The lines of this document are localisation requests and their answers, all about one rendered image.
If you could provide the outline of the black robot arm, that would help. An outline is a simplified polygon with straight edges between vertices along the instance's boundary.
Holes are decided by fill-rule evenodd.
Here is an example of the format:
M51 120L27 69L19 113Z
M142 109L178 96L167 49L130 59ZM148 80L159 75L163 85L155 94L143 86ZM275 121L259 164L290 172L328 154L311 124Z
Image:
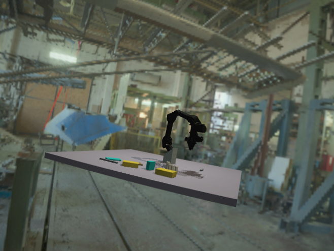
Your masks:
M172 132L172 127L173 127L173 123L176 120L177 116L180 116L184 119L186 119L191 125L191 130L190 131L194 131L194 132L201 132L201 133L205 133L207 131L207 128L205 126L205 124L202 124L201 121L199 120L198 116L196 115L189 115L181 110L175 110L174 112L170 113L167 115L167 121L168 121L168 125L166 128L166 133L165 136L162 139L162 147L166 148L167 151L169 152L172 149L172 138L171 138L171 132ZM198 140L199 142L202 142L204 140L204 138L201 136L198 136L198 134L196 134L194 136L194 140ZM167 145L166 145L167 144Z

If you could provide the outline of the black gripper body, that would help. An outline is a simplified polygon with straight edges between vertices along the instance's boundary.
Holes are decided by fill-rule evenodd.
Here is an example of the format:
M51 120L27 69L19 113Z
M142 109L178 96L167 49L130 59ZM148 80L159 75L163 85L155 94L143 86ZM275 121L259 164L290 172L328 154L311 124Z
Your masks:
M190 133L190 136L189 137L186 137L185 138L185 141L188 141L188 142L199 142L198 140L194 140L194 136L196 135L196 134L198 134L197 132L194 132L194 131L190 131L189 132Z

